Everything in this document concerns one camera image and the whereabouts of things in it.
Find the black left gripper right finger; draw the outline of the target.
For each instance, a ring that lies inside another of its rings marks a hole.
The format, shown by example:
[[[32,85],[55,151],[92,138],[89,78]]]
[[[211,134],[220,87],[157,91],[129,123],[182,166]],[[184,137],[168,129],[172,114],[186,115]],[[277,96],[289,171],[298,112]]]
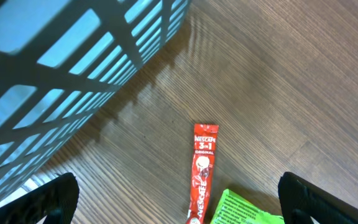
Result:
[[[284,223],[358,224],[358,209],[292,172],[278,183]]]

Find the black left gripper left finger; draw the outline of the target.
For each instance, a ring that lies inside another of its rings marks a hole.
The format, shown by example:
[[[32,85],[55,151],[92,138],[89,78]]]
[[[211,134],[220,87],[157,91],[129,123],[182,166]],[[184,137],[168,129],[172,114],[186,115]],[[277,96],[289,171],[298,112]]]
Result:
[[[71,172],[19,197],[0,208],[0,224],[70,223],[79,199],[79,186]]]

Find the red Nescafe coffee stick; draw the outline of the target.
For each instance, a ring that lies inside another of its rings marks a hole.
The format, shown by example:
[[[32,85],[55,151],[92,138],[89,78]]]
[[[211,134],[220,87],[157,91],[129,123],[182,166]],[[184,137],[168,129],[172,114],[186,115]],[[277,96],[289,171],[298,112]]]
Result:
[[[211,196],[218,125],[195,124],[190,205],[186,224],[202,224]]]

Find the green snack bag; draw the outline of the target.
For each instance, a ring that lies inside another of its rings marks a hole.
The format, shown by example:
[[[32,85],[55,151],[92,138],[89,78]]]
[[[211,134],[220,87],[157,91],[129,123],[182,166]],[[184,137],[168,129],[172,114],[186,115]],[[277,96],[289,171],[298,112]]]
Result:
[[[284,224],[280,215],[265,212],[233,191],[226,189],[218,202],[211,224]]]

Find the grey plastic basket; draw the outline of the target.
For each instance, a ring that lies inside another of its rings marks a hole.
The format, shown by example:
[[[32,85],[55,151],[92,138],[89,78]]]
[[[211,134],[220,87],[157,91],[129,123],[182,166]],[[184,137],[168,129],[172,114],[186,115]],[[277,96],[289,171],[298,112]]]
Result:
[[[177,33],[190,3],[0,1],[0,201]]]

